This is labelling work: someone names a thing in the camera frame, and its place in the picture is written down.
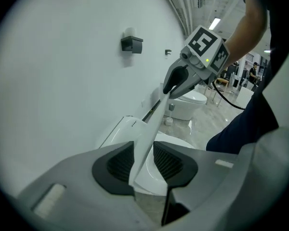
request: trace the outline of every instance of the glossy tile floor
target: glossy tile floor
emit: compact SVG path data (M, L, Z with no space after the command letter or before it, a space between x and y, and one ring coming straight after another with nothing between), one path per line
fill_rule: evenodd
M200 86L197 91L204 94L205 87ZM228 88L228 93L225 93L224 96L235 104L237 95L235 93L229 93L230 91L231 89ZM219 106L217 106L221 97L217 93L213 101L214 94L215 91L207 89L205 94L208 98L207 104L195 110L194 117L190 121L173 119L173 125L171 127L164 125L164 122L162 122L159 131L184 140L196 149L205 150L208 141L214 135L221 132L242 112L242 110L232 107L224 99L222 99Z
M200 93L205 92L205 87L200 86L197 90ZM231 89L226 90L224 96L232 103L236 104L235 93L230 93ZM215 91L207 90L206 96L208 98L207 104L195 110L194 117L190 121L182 121L173 119L173 125L167 127L162 121L159 130L165 134L177 137L184 140L196 149L205 150L207 142L217 133L221 132L242 110L236 109L228 104L217 93L214 101L213 96ZM135 199L140 208L148 214L148 216L157 224L161 225L161 219L164 212L166 197L152 196L142 193L135 193Z

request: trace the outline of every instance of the black toilet paper holder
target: black toilet paper holder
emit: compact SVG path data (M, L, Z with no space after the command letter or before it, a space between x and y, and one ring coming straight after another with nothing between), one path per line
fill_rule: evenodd
M128 36L121 39L122 51L131 51L132 53L141 54L143 50L143 39L134 36Z

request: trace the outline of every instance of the black cable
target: black cable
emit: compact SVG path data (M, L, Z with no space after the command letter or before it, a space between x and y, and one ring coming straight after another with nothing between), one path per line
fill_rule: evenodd
M217 90L214 82L212 82L212 85L214 86L214 89L217 91L217 93L218 93L227 103L229 103L231 106L233 106L233 107L235 107L235 108L237 108L237 109L239 109L239 110L245 110L244 108L239 107L239 106L236 106L235 104L231 103L228 99L226 99L226 98L224 97L224 95L222 95L222 94L220 93L220 91Z

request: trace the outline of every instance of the person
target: person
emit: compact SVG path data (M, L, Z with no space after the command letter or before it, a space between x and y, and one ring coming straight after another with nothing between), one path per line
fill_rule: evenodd
M254 84L257 80L256 70L257 70L258 63L254 62L254 66L250 69L250 76L249 81Z
M270 83L289 52L289 0L243 0L246 11L234 33L226 41L230 55L225 67L250 52L267 30L270 14L270 63L245 110L219 134L211 138L207 151L238 154L241 147L256 142L263 134L278 128L275 116L262 91Z

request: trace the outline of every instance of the ceiling light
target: ceiling light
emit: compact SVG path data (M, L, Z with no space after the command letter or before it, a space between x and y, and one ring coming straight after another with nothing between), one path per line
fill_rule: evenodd
M213 30L219 22L220 18L215 18L212 24L210 25L209 30Z

